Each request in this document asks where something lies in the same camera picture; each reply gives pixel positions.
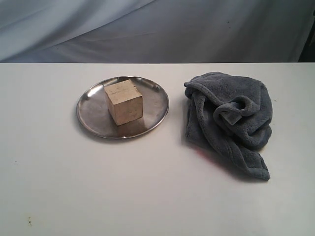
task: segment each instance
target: white fabric backdrop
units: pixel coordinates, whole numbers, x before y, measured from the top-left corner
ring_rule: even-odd
[[[314,9],[314,0],[2,0],[0,59],[298,61]]]

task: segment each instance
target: metal plate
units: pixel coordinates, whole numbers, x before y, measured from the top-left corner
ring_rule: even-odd
[[[130,79],[143,97],[143,117],[117,126],[105,101],[104,87]],[[127,139],[145,134],[157,127],[165,118],[169,100],[165,90],[151,80],[123,76],[104,80],[88,89],[77,105],[80,123],[91,133],[108,139]]]

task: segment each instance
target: wooden cube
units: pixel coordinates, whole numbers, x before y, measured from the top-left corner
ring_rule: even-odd
[[[104,87],[109,113],[116,125],[126,124],[143,115],[141,93],[131,80]]]

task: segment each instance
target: table surface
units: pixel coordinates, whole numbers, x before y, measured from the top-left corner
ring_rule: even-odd
[[[251,179],[183,138],[183,83],[221,71],[267,86],[271,179]],[[315,64],[0,64],[1,236],[315,235]],[[92,85],[135,75],[170,110],[127,141],[88,135],[76,103]]]

